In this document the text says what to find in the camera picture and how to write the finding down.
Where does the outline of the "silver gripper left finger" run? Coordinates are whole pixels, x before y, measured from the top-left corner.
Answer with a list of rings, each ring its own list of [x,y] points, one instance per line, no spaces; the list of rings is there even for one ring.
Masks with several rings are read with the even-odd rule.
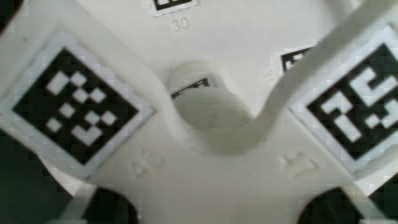
[[[84,184],[55,224],[139,224],[135,207],[114,191]]]

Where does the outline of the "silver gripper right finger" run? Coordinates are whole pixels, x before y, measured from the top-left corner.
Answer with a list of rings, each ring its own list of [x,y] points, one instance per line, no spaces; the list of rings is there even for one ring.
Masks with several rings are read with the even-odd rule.
[[[354,185],[329,189],[308,202],[297,224],[375,224],[389,218]]]

